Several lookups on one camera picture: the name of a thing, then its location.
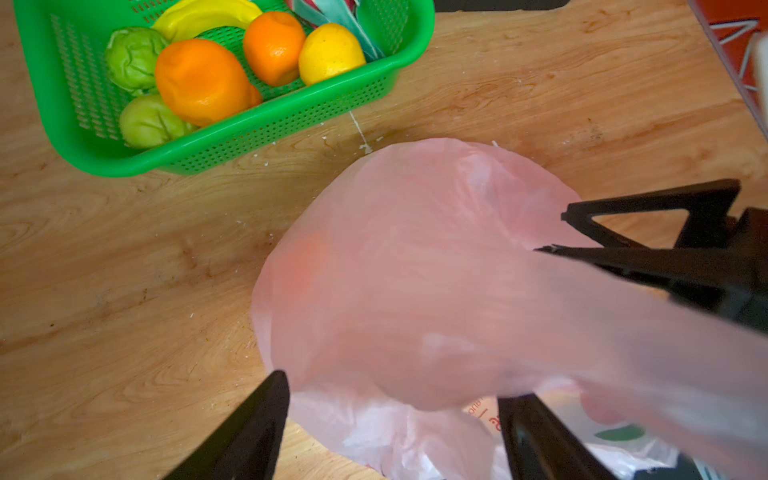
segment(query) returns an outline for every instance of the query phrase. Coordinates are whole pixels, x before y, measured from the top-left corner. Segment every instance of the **orange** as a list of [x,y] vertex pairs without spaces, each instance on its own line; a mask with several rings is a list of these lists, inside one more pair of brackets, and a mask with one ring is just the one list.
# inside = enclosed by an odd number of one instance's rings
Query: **orange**
[[215,41],[193,38],[170,44],[157,58],[154,76],[165,104],[198,127],[262,101],[237,57]]
[[262,82],[282,87],[299,77],[299,54],[305,40],[306,33],[293,15],[265,12],[248,27],[243,50]]

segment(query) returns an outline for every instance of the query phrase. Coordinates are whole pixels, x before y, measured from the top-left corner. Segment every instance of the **yellow lemon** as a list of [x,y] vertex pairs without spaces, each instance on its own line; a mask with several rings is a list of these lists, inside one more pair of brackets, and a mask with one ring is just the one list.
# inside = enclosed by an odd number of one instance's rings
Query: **yellow lemon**
[[299,73],[307,85],[333,78],[366,64],[357,37],[335,23],[310,33],[299,55]]

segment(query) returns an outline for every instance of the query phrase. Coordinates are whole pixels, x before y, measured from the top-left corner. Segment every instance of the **wood grain surface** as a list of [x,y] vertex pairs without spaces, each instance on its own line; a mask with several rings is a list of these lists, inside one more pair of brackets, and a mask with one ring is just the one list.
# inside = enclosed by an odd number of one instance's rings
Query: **wood grain surface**
[[[363,155],[349,115],[195,177],[90,177],[48,143],[0,3],[0,478],[161,478],[264,378],[264,259]],[[498,142],[584,199],[721,177],[768,207],[768,144],[684,0],[440,14],[354,112],[368,142]],[[679,218],[617,217],[640,241]],[[379,478],[289,424],[276,478]]]

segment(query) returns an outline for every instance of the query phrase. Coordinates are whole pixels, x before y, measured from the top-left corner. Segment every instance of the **yellow banana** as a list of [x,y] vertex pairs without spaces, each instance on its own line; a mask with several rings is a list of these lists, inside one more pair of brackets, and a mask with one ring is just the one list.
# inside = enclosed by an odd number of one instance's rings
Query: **yellow banana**
[[261,13],[248,0],[181,0],[166,10],[152,28],[169,41],[183,41],[212,28],[248,28]]

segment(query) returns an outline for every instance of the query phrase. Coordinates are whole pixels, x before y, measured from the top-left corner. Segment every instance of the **green plastic basket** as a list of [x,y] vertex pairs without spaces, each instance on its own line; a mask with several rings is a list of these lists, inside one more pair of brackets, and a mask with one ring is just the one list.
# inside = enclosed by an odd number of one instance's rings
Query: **green plastic basket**
[[[130,95],[107,78],[104,48],[120,27],[149,26],[177,0],[14,0],[18,29],[45,131],[69,163],[102,177],[159,168],[197,174],[388,94],[399,70],[426,50],[435,26],[432,0],[365,0],[366,31],[387,57],[312,87],[260,82],[243,56],[244,31],[201,35],[237,57],[265,102],[194,134],[148,151],[125,145],[118,118]],[[282,0],[256,0],[288,12]]]

